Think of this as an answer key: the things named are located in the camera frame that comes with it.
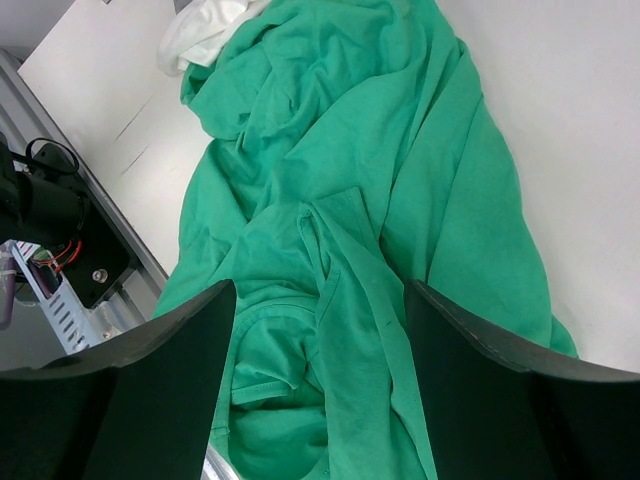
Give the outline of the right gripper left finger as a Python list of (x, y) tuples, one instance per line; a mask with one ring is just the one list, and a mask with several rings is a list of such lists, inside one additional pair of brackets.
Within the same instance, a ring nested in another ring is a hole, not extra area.
[(199, 478), (235, 304), (223, 280), (100, 345), (3, 372), (2, 477)]

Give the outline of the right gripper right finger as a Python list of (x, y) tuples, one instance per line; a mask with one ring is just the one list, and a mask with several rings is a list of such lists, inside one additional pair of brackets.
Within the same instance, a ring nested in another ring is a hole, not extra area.
[(420, 281), (404, 294), (442, 479), (635, 479), (639, 377), (557, 353)]

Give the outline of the green tank top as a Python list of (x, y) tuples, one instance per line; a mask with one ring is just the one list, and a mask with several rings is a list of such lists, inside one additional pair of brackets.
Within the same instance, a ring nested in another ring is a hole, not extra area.
[(432, 479), (404, 284), (574, 355), (514, 161), (432, 1), (274, 1), (182, 102), (211, 137), (167, 313), (224, 279), (211, 429), (244, 479)]

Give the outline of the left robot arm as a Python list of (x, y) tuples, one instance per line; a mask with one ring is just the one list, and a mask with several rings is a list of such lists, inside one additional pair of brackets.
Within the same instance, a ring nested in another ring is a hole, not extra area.
[(36, 138), (18, 153), (1, 138), (1, 240), (51, 253), (41, 266), (61, 273), (87, 309), (132, 271), (135, 255), (80, 175), (66, 146)]

